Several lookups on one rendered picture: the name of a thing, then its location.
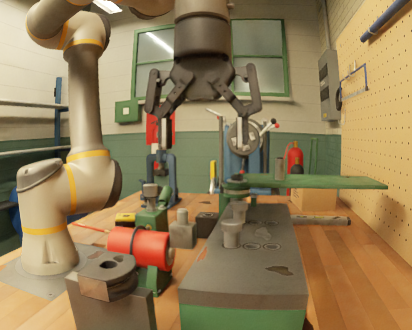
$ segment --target red spool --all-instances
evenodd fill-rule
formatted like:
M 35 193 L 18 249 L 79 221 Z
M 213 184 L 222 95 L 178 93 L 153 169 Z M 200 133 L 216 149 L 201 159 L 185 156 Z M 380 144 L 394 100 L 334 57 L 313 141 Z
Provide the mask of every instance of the red spool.
M 133 228 L 114 227 L 107 239 L 107 250 L 124 254 L 130 253 Z M 139 229 L 133 239 L 133 256 L 136 266 L 147 268 L 156 266 L 159 270 L 172 270 L 174 256 L 171 257 L 169 233 Z
M 292 166 L 295 165 L 296 157 L 299 158 L 299 164 L 303 167 L 303 151 L 298 148 L 298 141 L 293 141 L 293 148 L 289 149 L 288 152 L 288 174 L 290 174 Z M 286 195 L 290 196 L 290 189 L 287 189 Z

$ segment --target wooden tabletop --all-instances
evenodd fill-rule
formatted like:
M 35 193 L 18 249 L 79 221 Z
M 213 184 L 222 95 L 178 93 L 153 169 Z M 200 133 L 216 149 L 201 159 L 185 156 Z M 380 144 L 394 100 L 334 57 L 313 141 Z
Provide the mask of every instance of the wooden tabletop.
M 178 208 L 218 212 L 218 195 L 181 193 L 182 201 L 168 211 L 169 223 Z M 116 213 L 141 210 L 140 192 L 114 207 L 95 212 L 79 222 L 112 229 Z M 412 267 L 339 199 L 333 212 L 301 212 L 288 197 L 259 196 L 258 203 L 286 203 L 291 214 L 347 215 L 348 227 L 294 226 L 309 288 L 304 329 L 412 329 Z M 75 242 L 105 247 L 107 234 L 69 225 Z M 179 330 L 177 288 L 205 243 L 193 250 L 178 249 L 173 280 L 155 298 L 159 330 Z M 0 257 L 1 265 L 18 257 L 21 249 Z M 70 301 L 64 292 L 53 301 L 38 298 L 0 282 L 0 329 L 76 329 Z

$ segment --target gray electrical panel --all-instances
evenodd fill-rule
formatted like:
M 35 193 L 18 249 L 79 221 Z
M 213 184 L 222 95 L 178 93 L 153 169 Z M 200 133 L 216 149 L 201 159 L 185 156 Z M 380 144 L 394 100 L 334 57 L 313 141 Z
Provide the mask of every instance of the gray electrical panel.
M 323 121 L 339 120 L 340 111 L 336 110 L 336 92 L 339 89 L 338 53 L 327 49 L 318 61 L 321 118 Z

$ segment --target ceiling light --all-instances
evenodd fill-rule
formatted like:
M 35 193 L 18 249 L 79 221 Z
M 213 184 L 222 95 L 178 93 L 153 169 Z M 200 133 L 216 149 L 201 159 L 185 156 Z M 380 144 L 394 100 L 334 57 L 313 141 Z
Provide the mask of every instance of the ceiling light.
M 150 38 L 154 40 L 155 43 L 157 43 L 159 46 L 163 47 L 168 53 L 174 54 L 174 50 L 172 47 L 170 47 L 167 43 L 165 43 L 162 39 L 159 37 L 156 37 L 152 32 L 147 32 L 146 33 Z
M 97 6 L 100 7 L 101 9 L 103 9 L 106 13 L 109 14 L 116 14 L 116 13 L 120 13 L 123 10 L 115 5 L 113 2 L 111 1 L 106 1 L 106 0 L 94 0 L 93 3 Z

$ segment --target green window frame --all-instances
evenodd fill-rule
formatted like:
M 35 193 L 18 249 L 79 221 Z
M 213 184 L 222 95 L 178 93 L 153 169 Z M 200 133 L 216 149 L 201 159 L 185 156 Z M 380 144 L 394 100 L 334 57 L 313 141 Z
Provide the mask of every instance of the green window frame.
M 264 21 L 264 20 L 271 20 L 271 21 L 280 21 L 282 27 L 282 55 L 255 55 L 255 54 L 233 54 L 232 63 L 236 58 L 281 58 L 283 60 L 283 77 L 284 77 L 284 92 L 283 93 L 269 93 L 269 92 L 261 92 L 261 96 L 274 96 L 274 97 L 289 97 L 289 68 L 288 68 L 288 56 L 287 56 L 287 48 L 286 48 L 286 33 L 285 33 L 285 22 L 283 19 L 233 19 L 231 20 L 231 27 L 232 27 L 232 49 L 233 47 L 233 21 L 246 21 L 246 20 L 256 20 L 256 21 Z M 132 100 L 145 100 L 146 96 L 136 96 L 136 79 L 137 77 L 137 67 L 139 65 L 144 64 L 156 64 L 156 63 L 163 63 L 163 62 L 173 62 L 173 59 L 167 60 L 159 60 L 159 61 L 148 61 L 148 62 L 137 62 L 138 58 L 138 45 L 139 45 L 139 34 L 146 33 L 146 32 L 154 32 L 154 31 L 161 31 L 167 29 L 173 29 L 175 27 L 174 24 L 169 25 L 162 25 L 157 27 L 139 29 L 134 31 L 134 45 L 133 45 L 133 65 L 132 65 L 132 84 L 131 84 L 131 99 Z M 234 82 L 231 86 L 232 90 L 234 91 Z M 235 92 L 235 95 L 239 96 L 250 96 L 250 92 Z M 167 94 L 162 94 L 161 98 L 166 98 Z
M 283 19 L 265 19 L 265 18 L 239 18 L 231 20 L 232 28 L 232 50 L 233 47 L 233 22 L 234 21 L 280 21 L 282 27 L 282 55 L 255 55 L 255 54 L 233 54 L 232 63 L 234 63 L 236 58 L 281 58 L 283 60 L 283 84 L 284 92 L 283 93 L 270 93 L 270 92 L 261 92 L 261 96 L 275 96 L 275 97 L 289 97 L 289 67 L 288 67 L 288 54 L 286 48 L 286 32 L 285 32 L 285 21 Z M 232 83 L 232 91 L 235 95 L 239 96 L 250 96 L 250 92 L 235 92 L 234 82 Z
M 144 65 L 144 64 L 156 64 L 156 63 L 164 63 L 164 62 L 173 62 L 173 59 L 169 60 L 160 60 L 160 61 L 147 61 L 147 62 L 141 62 L 137 63 L 137 56 L 138 56 L 138 46 L 139 46 L 139 34 L 140 33 L 146 33 L 146 32 L 154 32 L 154 31 L 161 31 L 161 30 L 167 30 L 167 29 L 174 29 L 175 25 L 174 24 L 169 24 L 169 25 L 161 25 L 157 27 L 151 27 L 151 28 L 145 28 L 145 29 L 139 29 L 134 31 L 134 44 L 133 44 L 133 65 L 132 65 L 132 88 L 131 88 L 131 98 L 134 100 L 145 100 L 146 96 L 136 96 L 136 79 L 137 79 L 137 67 L 139 65 Z

